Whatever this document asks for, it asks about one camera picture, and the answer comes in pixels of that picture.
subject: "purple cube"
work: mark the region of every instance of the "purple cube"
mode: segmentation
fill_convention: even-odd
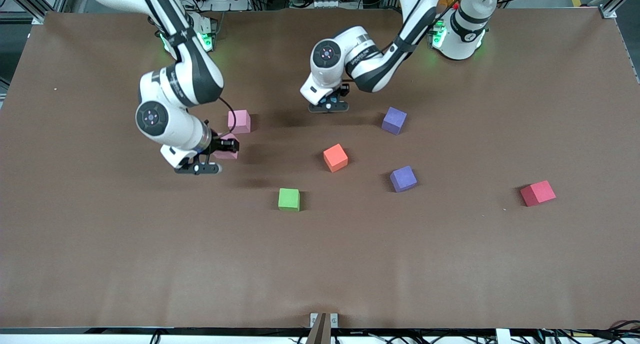
[[[386,112],[386,116],[384,116],[384,121],[382,121],[382,129],[394,135],[400,134],[400,129],[405,124],[406,118],[407,113],[390,107]]]
[[[391,182],[396,193],[409,190],[418,184],[411,166],[404,166],[404,168],[395,170],[391,173]]]

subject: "pink cube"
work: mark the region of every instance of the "pink cube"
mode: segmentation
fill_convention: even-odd
[[[237,137],[234,134],[226,134],[222,136],[222,139],[237,139]],[[232,160],[238,158],[238,153],[230,151],[214,151],[213,157],[218,160]]]
[[[548,181],[531,184],[520,191],[526,206],[538,205],[556,198],[556,194]]]
[[[235,129],[233,130],[234,134],[248,134],[251,132],[251,116],[249,116],[249,112],[247,110],[234,110],[235,113]],[[229,111],[229,116],[227,120],[227,124],[229,126],[229,130],[234,125],[234,115]]]

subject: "red cube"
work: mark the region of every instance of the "red cube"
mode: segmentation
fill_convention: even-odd
[[[556,198],[556,194],[548,181],[531,184],[520,191],[526,206],[538,205]]]

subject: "brown table surface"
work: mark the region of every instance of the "brown table surface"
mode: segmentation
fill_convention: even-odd
[[[0,111],[1,326],[608,327],[640,317],[640,87],[595,9],[501,10],[473,58],[421,45],[387,88],[317,115],[313,45],[392,11],[229,14],[212,55],[254,132],[176,175],[135,126],[170,62],[139,15],[51,14]],[[380,129],[393,105],[399,136]],[[192,110],[213,127],[220,103]],[[347,168],[322,151],[341,143]],[[411,165],[420,185],[391,192]],[[524,207],[549,180],[558,199]],[[280,187],[302,212],[277,209]]]

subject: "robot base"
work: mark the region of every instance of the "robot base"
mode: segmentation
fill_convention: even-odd
[[[333,93],[322,98],[317,105],[309,104],[309,112],[314,114],[343,113],[349,111],[349,104],[340,100],[349,95],[349,84],[342,84]]]
[[[447,59],[460,61],[471,57],[476,50],[482,45],[482,38],[484,37],[485,30],[482,33],[470,34],[473,35],[471,41],[463,41],[458,34],[453,32],[451,27],[448,27],[447,23],[451,22],[451,16],[455,13],[455,10],[449,10],[448,13],[443,16],[442,20],[436,23],[434,30],[436,34],[432,36],[432,47],[440,52]]]

